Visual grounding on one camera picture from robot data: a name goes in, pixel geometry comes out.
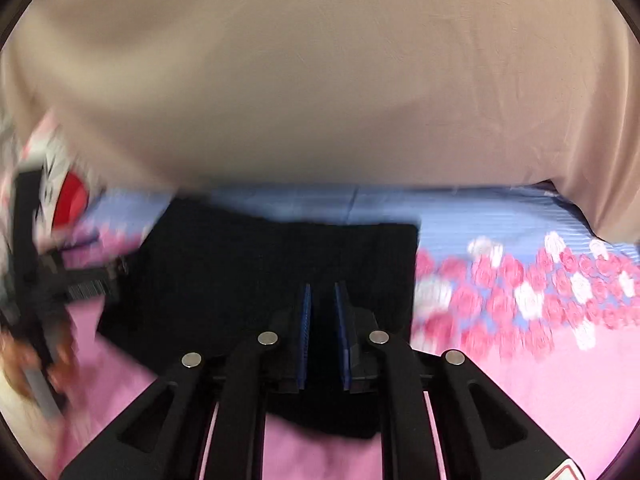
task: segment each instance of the metal pin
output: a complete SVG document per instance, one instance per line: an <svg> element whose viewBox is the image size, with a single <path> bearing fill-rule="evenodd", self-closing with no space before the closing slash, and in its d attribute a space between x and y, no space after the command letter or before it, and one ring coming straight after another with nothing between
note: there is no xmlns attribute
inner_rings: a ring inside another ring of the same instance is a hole
<svg viewBox="0 0 640 480"><path fill-rule="evenodd" d="M182 356L182 365L186 368L195 368L202 362L202 356L196 352L189 352Z"/></svg>
<svg viewBox="0 0 640 480"><path fill-rule="evenodd" d="M447 360L447 363L456 366L465 362L465 355L459 350L449 350L444 355L444 358Z"/></svg>
<svg viewBox="0 0 640 480"><path fill-rule="evenodd" d="M261 345L274 345L278 342L278 334L275 332L262 332L258 336L258 343Z"/></svg>
<svg viewBox="0 0 640 480"><path fill-rule="evenodd" d="M389 334L384 330L374 330L369 334L369 341L375 343L376 345L383 345L387 341L389 341Z"/></svg>

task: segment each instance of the black folded fabric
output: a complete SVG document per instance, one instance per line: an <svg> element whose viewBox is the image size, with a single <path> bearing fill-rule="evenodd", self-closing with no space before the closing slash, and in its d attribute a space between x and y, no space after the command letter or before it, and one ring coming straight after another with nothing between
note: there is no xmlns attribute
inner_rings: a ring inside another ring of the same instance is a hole
<svg viewBox="0 0 640 480"><path fill-rule="evenodd" d="M130 257L121 301L103 313L98 331L162 374L187 352L229 353L299 301L309 283L310 387L273 396L268 409L307 428L369 437L378 430L376 399L339 392L337 355L323 351L335 346L323 309L333 307L333 284L344 281L351 303L408 338L416 250L412 225L279 223L176 199Z"/></svg>

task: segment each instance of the round metal rivet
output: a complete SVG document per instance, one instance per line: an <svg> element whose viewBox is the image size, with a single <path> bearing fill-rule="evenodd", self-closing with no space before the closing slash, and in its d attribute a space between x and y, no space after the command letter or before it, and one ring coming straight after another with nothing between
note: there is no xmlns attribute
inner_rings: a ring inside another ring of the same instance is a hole
<svg viewBox="0 0 640 480"><path fill-rule="evenodd" d="M275 345L278 342L278 334L275 332L262 332L258 336L258 343L261 345Z"/></svg>
<svg viewBox="0 0 640 480"><path fill-rule="evenodd" d="M447 360L447 363L456 366L465 362L465 355L459 350L449 350L444 358Z"/></svg>
<svg viewBox="0 0 640 480"><path fill-rule="evenodd" d="M383 345L389 341L389 334L384 330L374 330L369 334L369 340L376 345Z"/></svg>
<svg viewBox="0 0 640 480"><path fill-rule="evenodd" d="M187 368L195 368L202 362L202 356L196 352L189 352L182 356L182 365Z"/></svg>

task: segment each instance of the bed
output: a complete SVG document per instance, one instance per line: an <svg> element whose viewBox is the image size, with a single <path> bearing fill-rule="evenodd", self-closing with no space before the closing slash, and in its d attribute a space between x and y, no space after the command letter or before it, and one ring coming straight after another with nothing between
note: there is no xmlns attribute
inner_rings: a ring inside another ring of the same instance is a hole
<svg viewBox="0 0 640 480"><path fill-rule="evenodd" d="M135 248L169 200L108 193L76 231L78 238L99 232L99 243L70 264ZM551 188L239 187L211 200L277 221L419 224L414 348L465 351L588 480L600 477L632 433L640 417L640 382L629 373L640 358L638 251L594 237ZM505 291L516 298L510 307ZM70 420L60 467L153 380L94 338L99 313L98 303L72 308L86 404ZM376 439L309 435L268 420L266 479L379 479L380 460Z"/></svg>

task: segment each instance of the triangular cutout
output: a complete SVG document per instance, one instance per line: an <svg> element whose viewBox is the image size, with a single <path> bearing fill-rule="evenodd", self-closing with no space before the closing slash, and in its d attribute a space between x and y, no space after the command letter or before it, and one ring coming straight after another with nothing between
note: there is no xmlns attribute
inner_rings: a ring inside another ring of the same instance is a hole
<svg viewBox="0 0 640 480"><path fill-rule="evenodd" d="M504 449L527 437L527 431L482 386L473 383L469 392L492 449Z"/></svg>
<svg viewBox="0 0 640 480"><path fill-rule="evenodd" d="M171 386L167 386L144 409L140 416L122 432L118 440L143 453L151 453L158 443L162 425L174 402L174 397L174 389Z"/></svg>

